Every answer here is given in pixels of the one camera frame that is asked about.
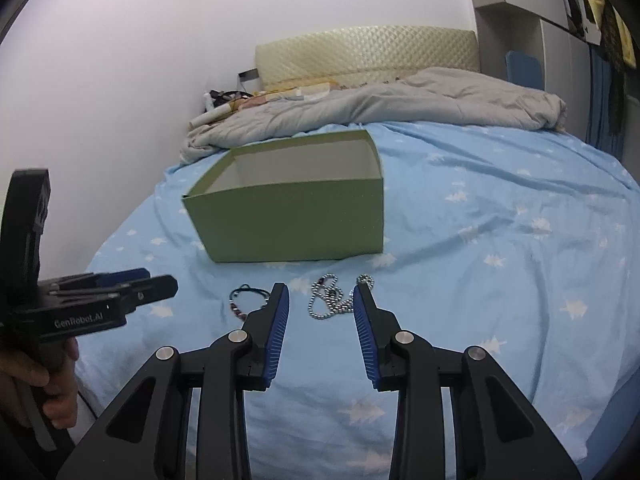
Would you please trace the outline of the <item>person's left hand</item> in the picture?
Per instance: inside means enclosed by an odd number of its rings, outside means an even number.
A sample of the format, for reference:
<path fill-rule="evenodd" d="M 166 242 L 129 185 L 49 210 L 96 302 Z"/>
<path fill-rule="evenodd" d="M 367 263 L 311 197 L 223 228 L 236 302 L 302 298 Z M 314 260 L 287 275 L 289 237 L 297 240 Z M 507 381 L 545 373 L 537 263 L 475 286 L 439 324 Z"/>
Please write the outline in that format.
<path fill-rule="evenodd" d="M 28 418 L 18 397 L 15 381 L 35 388 L 43 388 L 49 399 L 43 403 L 43 413 L 56 429 L 76 426 L 78 415 L 78 387 L 75 364 L 79 358 L 76 338 L 65 341 L 63 365 L 55 373 L 49 372 L 23 352 L 1 352 L 1 414 L 10 415 L 27 427 Z"/>

